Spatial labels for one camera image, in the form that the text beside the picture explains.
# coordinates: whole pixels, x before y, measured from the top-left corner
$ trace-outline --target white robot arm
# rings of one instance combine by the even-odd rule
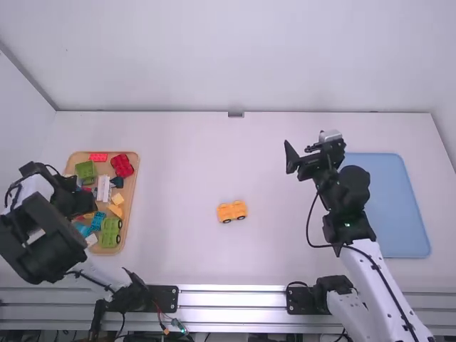
[[[313,248],[332,248],[356,286],[345,276],[320,278],[309,288],[308,296],[313,296],[314,302],[303,305],[314,305],[320,312],[336,316],[355,342],[432,342],[431,332],[391,276],[364,212],[370,197],[369,173],[355,165],[337,170],[344,159],[345,146],[337,130],[322,131],[318,143],[305,149],[307,153],[319,152],[299,157],[285,140],[286,173],[297,172],[299,181],[312,179],[317,189],[306,225],[307,242]],[[321,246],[309,241],[308,232],[318,197],[328,211],[323,217],[328,244]]]
[[[351,289],[349,295],[330,291],[326,295],[329,312],[340,319],[348,335],[355,342],[433,341],[391,276],[378,243],[361,239],[350,247],[354,249],[342,248],[340,258],[358,291]]]

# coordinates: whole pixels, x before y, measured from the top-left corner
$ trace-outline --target red toy car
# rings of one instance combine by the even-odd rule
[[[130,160],[125,153],[112,157],[111,166],[114,167],[115,174],[122,178],[131,176],[135,172],[135,169],[133,169],[133,166],[130,164]]]

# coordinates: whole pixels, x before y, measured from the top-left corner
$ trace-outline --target wire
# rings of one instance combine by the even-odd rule
[[[87,276],[84,273],[82,273],[82,271],[68,271],[64,275],[67,276],[69,274],[74,274],[75,278],[79,278],[80,276],[82,276],[84,279],[87,279],[87,280],[91,281],[92,283],[103,287],[105,289],[105,291],[109,291],[112,294],[115,293],[115,291],[113,290],[113,288],[111,286],[105,285],[105,284],[99,282],[98,280],[95,280],[94,278],[90,278],[89,276]]]
[[[56,172],[56,174],[57,174],[57,175],[61,176],[60,172],[59,172],[59,171],[57,171],[57,170],[55,169],[55,167],[54,167],[54,166],[52,166],[52,165],[49,165],[49,164],[45,164],[44,166],[45,166],[45,167],[49,167],[50,169],[54,170],[54,171]]]
[[[122,313],[122,326],[120,326],[120,330],[119,330],[119,332],[115,335],[115,338],[114,338],[114,339],[116,339],[118,336],[121,335],[124,326],[125,326],[125,314]]]
[[[334,342],[339,342],[343,337],[345,337],[345,335],[346,335],[345,332],[346,332],[346,330],[344,328],[341,332],[341,335],[339,335],[339,337],[336,340],[334,340]]]
[[[410,334],[412,335],[413,337],[413,340],[414,342],[419,342],[418,340],[418,337],[416,336],[416,333],[414,331],[414,328],[412,326],[412,324],[410,323],[410,321],[408,320],[407,316],[405,315],[405,312],[404,310],[402,309],[402,306],[400,306],[399,304],[399,301],[398,299],[396,298],[393,290],[391,289],[390,287],[390,284],[388,283],[388,281],[386,280],[385,276],[383,275],[383,272],[380,270],[380,268],[378,267],[378,265],[376,264],[375,261],[373,261],[372,257],[370,257],[368,254],[366,254],[365,252],[361,251],[360,249],[357,249],[355,247],[352,247],[352,246],[348,246],[346,244],[341,244],[341,245],[336,245],[336,244],[312,244],[310,239],[309,239],[309,222],[310,222],[310,219],[311,219],[311,215],[312,215],[312,211],[314,210],[314,206],[315,206],[315,202],[316,202],[316,199],[318,198],[318,196],[320,195],[320,192],[317,191],[316,195],[315,195],[315,198],[313,199],[313,202],[312,202],[312,205],[311,205],[311,208],[309,210],[309,215],[307,216],[307,222],[306,222],[306,239],[307,239],[307,243],[309,244],[310,247],[312,248],[329,248],[329,247],[341,247],[341,248],[346,248],[346,249],[351,249],[352,251],[355,251],[355,252],[358,252],[359,254],[363,255],[367,260],[369,260],[372,264],[372,268],[375,269],[378,273],[378,275],[380,276],[380,278],[382,279],[382,282],[385,284],[385,287],[386,289],[388,290],[391,298],[393,299],[394,301],[394,304],[396,305],[396,307],[398,308],[399,310],[399,313],[400,313],[400,316],[402,318],[402,320],[404,320],[405,322],[405,326],[407,327],[407,329],[409,330]]]

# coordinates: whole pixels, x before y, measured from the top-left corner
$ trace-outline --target black cable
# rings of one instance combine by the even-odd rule
[[[91,281],[92,283],[103,287],[105,289],[105,291],[109,291],[112,294],[115,293],[115,291],[113,290],[113,288],[111,286],[100,283],[98,280],[95,280],[94,278],[90,278],[89,276],[82,273],[82,271],[68,271],[65,273],[65,275],[69,275],[69,274],[74,274],[75,278],[79,278],[80,276],[82,276],[84,279],[87,279],[87,280]]]
[[[49,167],[50,169],[54,170],[54,171],[56,172],[56,174],[57,174],[57,175],[61,176],[60,172],[59,172],[59,171],[57,171],[57,170],[55,169],[55,167],[54,167],[54,166],[52,166],[52,165],[49,165],[49,164],[45,164],[44,166],[45,166],[45,167]]]
[[[115,335],[115,338],[117,338],[118,336],[121,335],[124,326],[125,326],[125,314],[122,313],[122,326],[120,326],[120,330]]]
[[[307,291],[310,292],[309,285],[307,285],[306,283],[304,283],[302,281],[292,281],[285,288],[285,292],[287,293],[287,296],[291,299],[291,301],[293,301],[295,304],[298,304],[300,306],[304,306],[304,304],[301,301],[299,301],[298,299],[296,299],[296,297],[293,294],[289,293],[291,285],[302,285],[302,286],[304,286],[307,289]]]
[[[343,337],[345,337],[345,335],[346,335],[345,332],[346,332],[346,330],[344,328],[341,332],[341,335],[339,335],[339,337],[336,340],[334,340],[334,342],[339,342]]]
[[[400,306],[399,304],[399,301],[398,299],[396,298],[393,290],[391,289],[390,287],[390,284],[388,283],[388,281],[386,280],[385,276],[383,275],[383,272],[380,270],[380,268],[378,267],[378,265],[376,264],[375,261],[373,261],[372,257],[370,257],[368,254],[366,254],[365,252],[361,251],[360,249],[357,249],[355,247],[352,247],[352,246],[348,246],[346,244],[341,244],[341,245],[335,245],[335,244],[312,244],[310,242],[310,239],[309,239],[309,222],[310,222],[310,219],[311,219],[311,215],[312,215],[312,211],[314,210],[314,206],[315,206],[315,202],[316,202],[316,199],[318,198],[318,196],[320,195],[320,192],[317,192],[316,195],[315,195],[315,198],[313,199],[313,202],[312,202],[312,205],[311,205],[311,208],[309,210],[309,215],[307,216],[307,222],[306,222],[306,239],[307,239],[307,243],[309,244],[310,247],[312,248],[329,248],[329,247],[341,247],[341,248],[347,248],[347,249],[351,249],[352,251],[355,251],[355,252],[358,252],[359,254],[363,255],[367,260],[369,260],[372,264],[372,268],[375,269],[378,273],[378,275],[380,276],[380,278],[382,279],[382,282],[385,284],[385,287],[386,289],[388,290],[391,298],[393,299],[394,301],[394,304],[396,305],[396,307],[398,308],[399,310],[399,313],[401,315],[401,318],[402,320],[404,320],[405,322],[405,326],[407,327],[407,329],[409,330],[410,334],[412,335],[413,337],[413,340],[414,342],[419,342],[418,340],[418,337],[416,336],[416,333],[414,331],[414,328],[411,324],[411,322],[408,320],[407,316],[405,315],[405,312],[404,310],[402,309],[402,306]]]

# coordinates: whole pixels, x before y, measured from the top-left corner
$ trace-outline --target yellow lego brick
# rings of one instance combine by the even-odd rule
[[[121,205],[124,202],[124,199],[122,195],[118,193],[111,197],[111,201],[113,201],[115,205]]]
[[[119,208],[117,205],[114,205],[114,204],[109,204],[108,205],[108,209],[113,212],[116,216],[118,216],[119,218],[122,218],[122,210],[121,208]]]
[[[95,212],[89,212],[88,214],[83,215],[85,219],[92,219],[95,217]]]

